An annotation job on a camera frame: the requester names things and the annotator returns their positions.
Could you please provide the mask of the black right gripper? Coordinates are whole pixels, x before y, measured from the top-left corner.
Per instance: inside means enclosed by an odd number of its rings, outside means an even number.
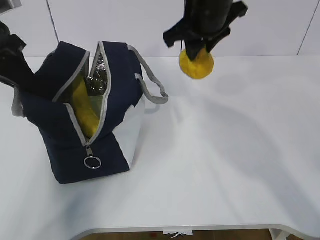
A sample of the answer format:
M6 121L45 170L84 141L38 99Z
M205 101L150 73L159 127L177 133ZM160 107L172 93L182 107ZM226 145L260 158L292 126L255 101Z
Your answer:
M183 18L163 33L163 40L169 48L184 41L186 54L194 61L204 47L210 53L228 37L230 25L247 11L248 6L241 0L186 0Z

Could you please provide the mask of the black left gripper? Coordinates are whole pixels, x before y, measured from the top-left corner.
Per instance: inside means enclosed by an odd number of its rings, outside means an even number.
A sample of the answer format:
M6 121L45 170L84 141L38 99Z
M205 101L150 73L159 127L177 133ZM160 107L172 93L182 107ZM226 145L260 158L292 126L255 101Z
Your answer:
M54 97L60 89L54 68L55 54L50 53L40 69L34 73L29 67L23 50L27 44L16 34L11 34L6 24L0 22L0 74L18 75L17 85L38 97Z

